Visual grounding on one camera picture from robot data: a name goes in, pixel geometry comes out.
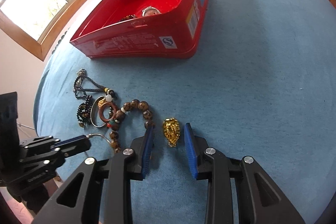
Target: red object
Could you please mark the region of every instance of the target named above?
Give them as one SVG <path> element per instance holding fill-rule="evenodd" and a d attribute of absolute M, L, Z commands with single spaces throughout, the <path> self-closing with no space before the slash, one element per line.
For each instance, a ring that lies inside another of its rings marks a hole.
<path fill-rule="evenodd" d="M 102 0 L 70 43 L 90 58 L 189 58 L 196 52 L 208 0 Z M 142 17 L 148 6 L 161 14 Z M 127 15 L 138 18 L 118 22 Z"/>

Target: barcode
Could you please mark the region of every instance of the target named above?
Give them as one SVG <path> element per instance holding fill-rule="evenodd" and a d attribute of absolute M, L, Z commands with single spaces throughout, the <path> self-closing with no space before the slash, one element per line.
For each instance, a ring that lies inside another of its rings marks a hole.
<path fill-rule="evenodd" d="M 188 22 L 188 27 L 189 27 L 189 31 L 191 34 L 191 37 L 194 38 L 195 32 L 196 32 L 196 28 L 197 28 L 197 17 L 196 17 L 196 13 L 195 10 L 193 9 L 193 14 Z"/>

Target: blue tablecloth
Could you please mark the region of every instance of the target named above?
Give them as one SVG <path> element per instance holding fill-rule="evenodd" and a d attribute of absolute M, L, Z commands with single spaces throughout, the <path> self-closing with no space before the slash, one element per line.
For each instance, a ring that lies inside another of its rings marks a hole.
<path fill-rule="evenodd" d="M 204 223 L 207 183 L 192 179 L 183 136 L 176 148 L 167 146 L 160 125 L 168 117 L 190 122 L 229 157 L 253 156 L 306 223 L 317 220 L 336 191 L 336 10 L 328 0 L 209 0 L 197 53 L 188 60 L 90 60 L 68 43 L 74 28 L 43 73 L 35 126 L 39 135 L 63 140 L 108 133 L 78 126 L 82 101 L 72 89 L 80 68 L 113 88 L 119 105 L 146 100 L 158 126 L 150 173 L 132 182 L 134 223 Z M 122 147 L 144 131 L 140 113 L 127 115 Z M 99 138 L 88 154 L 112 156 Z M 60 176 L 84 159 L 67 159 Z"/>

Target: cable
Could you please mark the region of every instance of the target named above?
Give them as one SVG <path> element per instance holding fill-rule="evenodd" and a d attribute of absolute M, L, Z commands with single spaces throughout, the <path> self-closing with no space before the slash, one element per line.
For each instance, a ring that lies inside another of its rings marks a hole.
<path fill-rule="evenodd" d="M 104 135 L 102 135 L 102 134 L 99 134 L 99 133 L 92 133 L 92 134 L 86 135 L 87 138 L 91 138 L 91 137 L 93 137 L 93 136 L 99 136 L 99 137 L 102 137 L 104 140 L 106 140 L 106 141 L 109 143 L 109 145 L 111 145 L 111 141 L 110 141 L 108 138 L 106 138 Z"/>
<path fill-rule="evenodd" d="M 25 128 L 29 128 L 29 129 L 32 129 L 32 130 L 35 130 L 35 128 L 32 128 L 32 127 L 29 127 L 29 126 L 25 126 L 24 124 L 21 124 L 19 122 L 16 123 L 19 127 L 25 127 Z"/>
<path fill-rule="evenodd" d="M 21 130 L 21 132 L 23 132 L 23 134 L 25 134 L 28 138 L 31 138 L 31 136 L 29 134 L 26 133 L 26 131 L 24 131 L 21 127 L 17 127 L 19 130 Z"/>

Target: metal ring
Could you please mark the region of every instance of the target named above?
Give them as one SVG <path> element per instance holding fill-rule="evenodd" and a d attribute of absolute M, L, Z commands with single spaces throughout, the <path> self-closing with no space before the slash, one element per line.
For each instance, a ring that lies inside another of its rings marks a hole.
<path fill-rule="evenodd" d="M 104 110 L 105 110 L 105 108 L 107 108 L 107 107 L 112 107 L 113 108 L 113 116 L 111 117 L 111 118 L 109 118 L 109 119 L 106 119 L 105 117 L 104 117 Z M 109 121 L 111 121 L 111 120 L 114 120 L 115 118 L 116 118 L 116 112 L 118 111 L 118 107 L 116 106 L 116 104 L 115 103 L 113 103 L 113 101 L 112 102 L 106 102 L 106 103 L 103 103 L 102 105 L 101 105 L 101 107 L 100 107 L 100 109 L 99 109 L 99 117 L 100 117 L 100 119 L 103 121 L 103 122 L 106 122 L 106 123 L 108 123 Z"/>
<path fill-rule="evenodd" d="M 95 115 L 95 113 L 96 113 L 96 108 L 97 108 L 97 106 L 98 106 L 98 102 L 99 102 L 100 100 L 104 99 L 104 98 L 105 98 L 105 95 L 98 97 L 98 99 L 95 100 L 95 102 L 93 103 L 92 108 L 91 108 L 91 112 L 90 112 L 91 123 L 92 123 L 95 127 L 98 127 L 98 128 L 104 127 L 104 126 L 106 125 L 106 123 L 104 123 L 102 126 L 97 126 L 97 125 L 94 123 L 94 121 L 96 122 L 96 115 Z"/>

